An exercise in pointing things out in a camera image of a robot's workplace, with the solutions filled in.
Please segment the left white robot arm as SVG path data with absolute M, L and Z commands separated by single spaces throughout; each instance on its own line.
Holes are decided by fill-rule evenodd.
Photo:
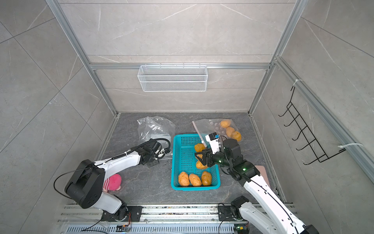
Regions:
M 125 209 L 125 202 L 104 191 L 104 182 L 111 176 L 137 165 L 152 167 L 170 153 L 170 140 L 150 139 L 130 150 L 105 160 L 82 161 L 67 182 L 64 192 L 81 208 L 97 208 L 114 214 Z

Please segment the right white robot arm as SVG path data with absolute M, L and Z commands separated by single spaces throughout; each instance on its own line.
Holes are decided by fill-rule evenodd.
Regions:
M 209 148 L 196 149 L 195 157 L 203 166 L 218 165 L 226 168 L 227 174 L 239 182 L 264 210 L 259 211 L 247 198 L 240 196 L 230 206 L 235 218 L 248 221 L 263 234 L 318 233 L 313 225 L 304 224 L 275 195 L 260 171 L 244 159 L 237 140 L 215 138 L 209 145 Z

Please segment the clear pink-dotted zipper bag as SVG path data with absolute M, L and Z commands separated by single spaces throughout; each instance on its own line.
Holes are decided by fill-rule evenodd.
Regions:
M 202 119 L 202 120 L 192 122 L 197 134 L 199 135 L 202 143 L 205 146 L 209 146 L 209 143 L 206 141 L 205 136 L 213 132 L 216 132 L 219 136 L 230 138 L 226 135 L 226 128 L 220 127 L 220 122 L 222 120 L 231 120 L 231 119 Z M 231 120 L 230 127 L 233 127 L 236 131 L 239 132 L 239 129 L 237 128 L 233 120 Z

